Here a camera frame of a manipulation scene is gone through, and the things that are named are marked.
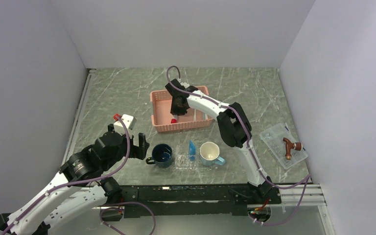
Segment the dark blue mug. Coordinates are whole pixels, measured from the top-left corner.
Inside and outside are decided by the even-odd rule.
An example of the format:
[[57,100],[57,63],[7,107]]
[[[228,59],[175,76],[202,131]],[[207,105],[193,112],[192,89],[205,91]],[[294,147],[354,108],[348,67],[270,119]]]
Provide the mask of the dark blue mug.
[[156,145],[152,150],[152,156],[147,158],[145,162],[148,165],[156,165],[159,168],[167,168],[173,163],[172,148],[165,143]]

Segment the clear plastic toothbrush case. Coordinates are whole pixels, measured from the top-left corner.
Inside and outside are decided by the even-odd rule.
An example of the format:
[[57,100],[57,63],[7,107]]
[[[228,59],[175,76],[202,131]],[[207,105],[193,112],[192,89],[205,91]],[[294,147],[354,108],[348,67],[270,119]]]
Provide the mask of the clear plastic toothbrush case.
[[[285,123],[278,123],[269,127],[259,134],[261,140],[268,146],[279,164],[284,169],[290,169],[294,165],[304,161],[308,154],[302,144],[297,144],[297,140],[291,135]],[[286,144],[283,139],[291,142],[292,148],[286,152]]]

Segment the pink perforated plastic basket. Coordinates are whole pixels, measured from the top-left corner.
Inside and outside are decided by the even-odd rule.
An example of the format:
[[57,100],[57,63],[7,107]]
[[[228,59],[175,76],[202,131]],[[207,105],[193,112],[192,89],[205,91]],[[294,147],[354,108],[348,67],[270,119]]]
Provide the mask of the pink perforated plastic basket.
[[152,125],[159,133],[208,127],[213,122],[213,118],[210,116],[208,116],[207,120],[204,120],[202,112],[199,110],[197,110],[197,121],[193,121],[194,109],[189,108],[187,114],[179,116],[178,123],[171,124],[172,96],[167,90],[152,91],[150,93],[150,101],[153,106]]

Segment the white red-capped toothpaste tube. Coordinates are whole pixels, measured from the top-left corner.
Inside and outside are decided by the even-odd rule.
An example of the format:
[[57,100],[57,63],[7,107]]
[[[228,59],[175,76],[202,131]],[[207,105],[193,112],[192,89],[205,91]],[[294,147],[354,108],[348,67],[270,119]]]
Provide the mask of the white red-capped toothpaste tube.
[[170,121],[171,124],[178,123],[179,116],[178,115],[172,115],[172,119]]

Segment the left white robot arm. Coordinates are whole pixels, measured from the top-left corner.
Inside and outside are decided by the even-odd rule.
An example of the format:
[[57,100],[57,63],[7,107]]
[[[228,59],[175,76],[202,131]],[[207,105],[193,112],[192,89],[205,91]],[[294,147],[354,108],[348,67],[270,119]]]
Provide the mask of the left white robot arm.
[[73,154],[54,178],[27,204],[0,214],[0,231],[8,235],[48,235],[70,218],[103,204],[123,201],[122,189],[109,173],[117,162],[143,160],[149,143],[139,133],[138,145],[127,126],[108,125],[93,144]]

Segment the blue toothpaste tube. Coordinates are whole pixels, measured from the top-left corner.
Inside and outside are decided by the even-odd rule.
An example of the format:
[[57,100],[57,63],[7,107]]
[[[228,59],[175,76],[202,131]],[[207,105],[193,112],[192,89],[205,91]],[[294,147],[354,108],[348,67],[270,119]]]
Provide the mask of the blue toothpaste tube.
[[196,159],[196,147],[192,141],[189,141],[188,145],[188,159],[190,161],[195,161]]

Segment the clear textured oval tray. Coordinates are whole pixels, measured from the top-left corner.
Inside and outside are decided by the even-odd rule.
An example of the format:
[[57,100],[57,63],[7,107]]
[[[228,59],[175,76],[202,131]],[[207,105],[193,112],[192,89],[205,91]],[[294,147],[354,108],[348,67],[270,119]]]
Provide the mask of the clear textured oval tray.
[[195,148],[195,150],[195,155],[190,155],[188,145],[178,145],[173,148],[174,169],[181,172],[207,172],[218,169],[217,165],[203,165],[198,149]]

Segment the light blue mug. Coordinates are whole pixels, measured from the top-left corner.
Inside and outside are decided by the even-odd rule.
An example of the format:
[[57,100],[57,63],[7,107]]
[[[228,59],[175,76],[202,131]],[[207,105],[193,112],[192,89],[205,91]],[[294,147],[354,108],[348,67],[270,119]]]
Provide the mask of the light blue mug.
[[214,142],[205,142],[200,147],[200,163],[205,166],[224,165],[226,161],[220,156],[219,146]]

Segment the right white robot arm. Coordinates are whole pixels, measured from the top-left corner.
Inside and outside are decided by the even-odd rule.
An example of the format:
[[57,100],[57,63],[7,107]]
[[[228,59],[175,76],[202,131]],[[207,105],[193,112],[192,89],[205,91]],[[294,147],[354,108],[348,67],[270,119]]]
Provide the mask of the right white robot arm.
[[246,171],[251,199],[256,203],[264,202],[273,187],[254,150],[252,127],[241,105],[218,101],[194,86],[185,88],[177,79],[168,82],[165,88],[172,96],[173,115],[184,115],[192,108],[216,120],[222,140],[237,152]]

